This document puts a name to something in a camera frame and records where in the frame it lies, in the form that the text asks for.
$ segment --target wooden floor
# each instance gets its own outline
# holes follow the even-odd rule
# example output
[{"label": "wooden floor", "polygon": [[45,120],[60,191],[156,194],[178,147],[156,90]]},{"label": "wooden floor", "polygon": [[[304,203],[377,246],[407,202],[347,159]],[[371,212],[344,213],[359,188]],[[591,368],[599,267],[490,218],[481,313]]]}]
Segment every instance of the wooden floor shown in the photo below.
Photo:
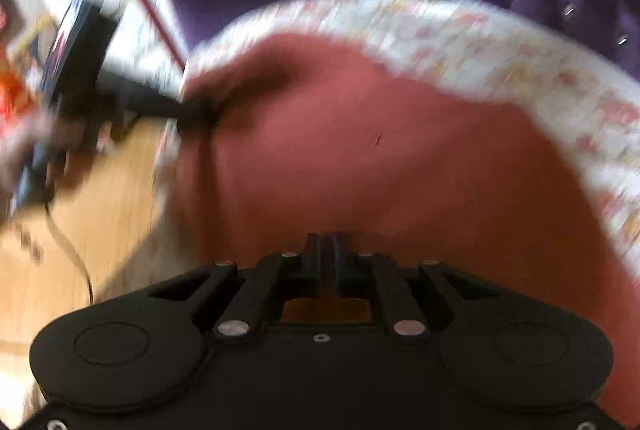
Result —
[{"label": "wooden floor", "polygon": [[[99,291],[145,238],[158,215],[152,190],[154,152],[162,125],[140,124],[116,152],[100,160],[72,196],[58,198],[53,217],[82,256]],[[44,248],[41,265],[15,235],[0,236],[0,420],[22,419],[31,386],[28,351],[52,319],[88,302],[84,279],[51,238],[44,217],[26,223]]]}]

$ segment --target silver screw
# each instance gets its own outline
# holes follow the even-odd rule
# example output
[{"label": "silver screw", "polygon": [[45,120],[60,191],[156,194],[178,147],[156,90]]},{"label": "silver screw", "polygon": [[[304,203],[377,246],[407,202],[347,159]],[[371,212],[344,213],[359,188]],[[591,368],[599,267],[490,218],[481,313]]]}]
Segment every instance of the silver screw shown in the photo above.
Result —
[{"label": "silver screw", "polygon": [[223,321],[218,326],[218,332],[223,336],[230,338],[236,338],[238,336],[244,336],[249,332],[249,324],[242,320],[227,320]]},{"label": "silver screw", "polygon": [[62,421],[52,419],[47,423],[47,430],[66,430],[66,425]]},{"label": "silver screw", "polygon": [[419,336],[427,327],[418,320],[400,320],[394,323],[394,332],[400,336]]},{"label": "silver screw", "polygon": [[329,336],[329,334],[324,334],[324,333],[314,334],[314,341],[316,342],[316,344],[325,344],[330,339],[331,339],[331,336]]}]

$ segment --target red cloth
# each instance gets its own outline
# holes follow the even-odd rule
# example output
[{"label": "red cloth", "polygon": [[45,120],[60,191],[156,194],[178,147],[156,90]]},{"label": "red cloth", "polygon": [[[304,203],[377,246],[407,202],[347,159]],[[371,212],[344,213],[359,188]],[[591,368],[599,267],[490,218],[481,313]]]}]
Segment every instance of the red cloth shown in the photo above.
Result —
[{"label": "red cloth", "polygon": [[389,74],[347,45],[283,34],[191,80],[234,98],[183,139],[175,212],[205,261],[241,267],[307,233],[412,267],[435,258],[579,313],[615,351],[604,408],[640,420],[640,293],[573,172],[516,106]]}]

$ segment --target cord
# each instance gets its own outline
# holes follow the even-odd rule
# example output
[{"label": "cord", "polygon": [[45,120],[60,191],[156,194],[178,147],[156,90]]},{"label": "cord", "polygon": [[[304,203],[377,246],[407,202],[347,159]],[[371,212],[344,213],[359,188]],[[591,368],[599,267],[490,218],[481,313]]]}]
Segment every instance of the cord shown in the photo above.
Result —
[{"label": "cord", "polygon": [[76,248],[74,248],[74,245],[71,243],[71,241],[64,233],[62,233],[62,231],[60,231],[60,228],[54,222],[53,217],[51,216],[51,209],[49,207],[49,204],[44,205],[44,211],[47,216],[47,227],[49,228],[49,232],[51,233],[53,240],[56,241],[56,244],[59,246],[59,248],[66,254],[66,256],[68,256],[69,260],[71,260],[71,263],[76,267],[76,269],[78,269],[80,274],[84,276],[84,279],[86,280],[86,287],[87,289],[89,289],[89,305],[93,305],[94,285],[91,282],[91,275],[89,275],[89,271],[86,268],[82,257],[80,256]]}]

